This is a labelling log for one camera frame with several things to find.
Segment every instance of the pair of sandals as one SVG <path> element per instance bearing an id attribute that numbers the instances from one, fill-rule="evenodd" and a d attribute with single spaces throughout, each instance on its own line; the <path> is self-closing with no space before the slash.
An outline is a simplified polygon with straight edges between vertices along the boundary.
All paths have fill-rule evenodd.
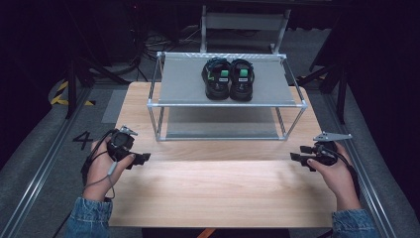
<path id="1" fill-rule="evenodd" d="M 224 58 L 212 58 L 204 65 L 201 75 L 206 84 L 206 96 L 211 100 L 228 97 L 237 101 L 253 99 L 254 68 L 247 60 L 228 62 Z"/>

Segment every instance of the wooden tabletop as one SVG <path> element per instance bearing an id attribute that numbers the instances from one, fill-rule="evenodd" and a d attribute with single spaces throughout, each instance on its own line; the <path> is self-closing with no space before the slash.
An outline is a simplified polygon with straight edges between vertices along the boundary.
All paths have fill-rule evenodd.
<path id="1" fill-rule="evenodd" d="M 157 142 L 147 107 L 150 86 L 131 83 L 117 122 L 139 133 L 133 152 L 152 155 L 115 185 L 111 226 L 332 226 L 334 194 L 319 173 L 289 155 L 312 146 L 321 133 L 308 100 L 287 141 Z"/>

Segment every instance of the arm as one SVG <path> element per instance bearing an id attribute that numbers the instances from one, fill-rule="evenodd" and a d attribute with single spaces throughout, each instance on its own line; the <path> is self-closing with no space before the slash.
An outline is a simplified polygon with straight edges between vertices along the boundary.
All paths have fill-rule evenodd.
<path id="1" fill-rule="evenodd" d="M 133 162 L 134 155 L 120 161 L 110 176 L 108 172 L 113 160 L 106 152 L 107 138 L 93 158 L 87 175 L 86 187 L 79 197 L 67 221 L 65 237 L 108 237 L 108 220 L 112 212 L 111 199 L 106 198 L 107 191 L 117 182 L 124 169 Z M 92 150 L 98 142 L 92 144 Z"/>
<path id="2" fill-rule="evenodd" d="M 336 143 L 337 152 L 351 163 L 345 148 Z M 368 213 L 362 209 L 356 195 L 352 176 L 345 163 L 339 160 L 333 166 L 324 166 L 315 160 L 308 164 L 324 178 L 337 198 L 337 212 L 333 213 L 334 237 L 379 237 Z"/>

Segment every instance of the human hand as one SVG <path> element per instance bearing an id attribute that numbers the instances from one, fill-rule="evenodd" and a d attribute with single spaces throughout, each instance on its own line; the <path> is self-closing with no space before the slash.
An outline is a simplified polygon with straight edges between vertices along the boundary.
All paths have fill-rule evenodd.
<path id="1" fill-rule="evenodd" d="M 337 152 L 343 155 L 351 164 L 349 154 L 346 149 L 336 142 Z M 321 163 L 309 159 L 308 164 L 318 171 L 324 178 L 328 188 L 337 197 L 337 210 L 360 209 L 361 204 L 356 194 L 352 176 L 342 160 L 338 160 L 333 166 L 325 166 Z"/>
<path id="2" fill-rule="evenodd" d="M 117 163 L 114 172 L 108 176 L 108 171 L 112 167 L 114 161 L 107 153 L 107 143 L 111 138 L 106 138 L 99 146 L 92 158 L 96 158 L 89 168 L 87 174 L 86 187 L 83 191 L 83 198 L 89 200 L 103 201 L 108 190 L 118 181 L 124 169 L 129 166 L 135 155 L 128 155 L 126 158 Z M 98 141 L 93 142 L 91 150 L 93 150 Z"/>

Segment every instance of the jean jacket sleeve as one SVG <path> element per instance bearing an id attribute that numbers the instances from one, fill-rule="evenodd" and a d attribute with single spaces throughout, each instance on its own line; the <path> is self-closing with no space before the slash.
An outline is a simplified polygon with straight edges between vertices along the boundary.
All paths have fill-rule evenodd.
<path id="1" fill-rule="evenodd" d="M 109 199 L 101 202 L 79 197 L 68 218 L 65 237 L 109 237 L 111 212 L 112 201 Z"/>
<path id="2" fill-rule="evenodd" d="M 363 209 L 333 213 L 333 237 L 379 237 L 368 213 Z"/>

